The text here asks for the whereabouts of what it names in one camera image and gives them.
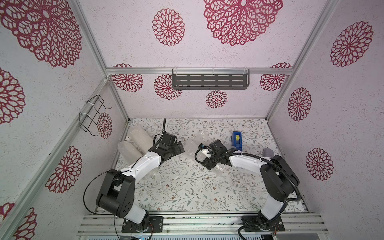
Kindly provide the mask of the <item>clear bubble wrap sheet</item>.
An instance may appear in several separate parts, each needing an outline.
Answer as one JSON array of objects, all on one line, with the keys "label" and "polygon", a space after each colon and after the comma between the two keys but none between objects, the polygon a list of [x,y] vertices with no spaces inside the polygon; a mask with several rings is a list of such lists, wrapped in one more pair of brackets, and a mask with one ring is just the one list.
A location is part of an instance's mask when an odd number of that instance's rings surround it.
[{"label": "clear bubble wrap sheet", "polygon": [[[219,140],[219,139],[209,138],[205,132],[200,131],[196,135],[190,136],[190,138],[183,139],[182,144],[184,146],[185,154],[187,156],[189,156],[190,158],[192,158],[197,164],[199,164],[199,161],[203,161],[205,159],[205,156],[203,154],[199,153],[199,144],[203,143],[204,145],[209,145],[210,143],[212,143],[215,140]],[[233,146],[225,145],[224,143],[223,143],[223,145],[226,146],[227,149],[234,148]]]}]

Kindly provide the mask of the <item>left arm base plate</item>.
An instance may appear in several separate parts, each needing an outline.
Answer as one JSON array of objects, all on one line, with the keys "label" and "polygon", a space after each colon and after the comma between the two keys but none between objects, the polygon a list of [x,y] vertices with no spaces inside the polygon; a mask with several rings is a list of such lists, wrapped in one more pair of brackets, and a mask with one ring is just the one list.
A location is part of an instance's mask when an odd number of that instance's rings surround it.
[{"label": "left arm base plate", "polygon": [[163,231],[164,217],[149,216],[145,217],[143,222],[136,224],[132,221],[124,219],[122,233],[138,234],[138,233],[161,233]]}]

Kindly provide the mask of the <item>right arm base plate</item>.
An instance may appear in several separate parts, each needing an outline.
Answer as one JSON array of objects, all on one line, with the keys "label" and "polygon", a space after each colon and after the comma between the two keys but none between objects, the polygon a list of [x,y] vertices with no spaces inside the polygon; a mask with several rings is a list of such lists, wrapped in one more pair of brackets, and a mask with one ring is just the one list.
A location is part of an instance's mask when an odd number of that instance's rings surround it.
[{"label": "right arm base plate", "polygon": [[283,232],[285,226],[280,216],[267,220],[263,216],[249,215],[242,216],[242,223],[246,232]]}]

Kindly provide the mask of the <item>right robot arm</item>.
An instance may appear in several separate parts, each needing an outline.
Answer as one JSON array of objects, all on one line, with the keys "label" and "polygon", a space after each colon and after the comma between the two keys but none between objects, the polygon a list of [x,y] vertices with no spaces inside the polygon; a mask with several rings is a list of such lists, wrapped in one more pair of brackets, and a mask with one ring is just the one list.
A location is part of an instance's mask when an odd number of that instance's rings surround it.
[{"label": "right robot arm", "polygon": [[299,178],[279,155],[259,157],[236,148],[227,149],[216,140],[209,145],[199,144],[194,158],[208,170],[222,164],[259,173],[262,177],[268,197],[256,216],[242,217],[243,225],[238,228],[242,240],[245,239],[243,230],[274,233],[281,230],[284,227],[281,218],[284,210],[290,202],[299,202],[302,198],[298,188]]}]

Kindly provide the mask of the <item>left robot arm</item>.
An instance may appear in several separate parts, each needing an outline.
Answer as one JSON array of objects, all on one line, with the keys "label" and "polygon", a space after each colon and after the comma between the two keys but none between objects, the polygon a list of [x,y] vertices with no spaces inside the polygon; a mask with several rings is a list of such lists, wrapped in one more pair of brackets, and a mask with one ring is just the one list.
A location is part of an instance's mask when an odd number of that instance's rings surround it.
[{"label": "left robot arm", "polygon": [[135,231],[154,231],[149,212],[134,203],[136,183],[164,162],[184,152],[177,136],[166,132],[164,119],[160,138],[153,142],[146,154],[127,168],[110,169],[98,175],[105,177],[96,198],[96,206],[124,219]]}]

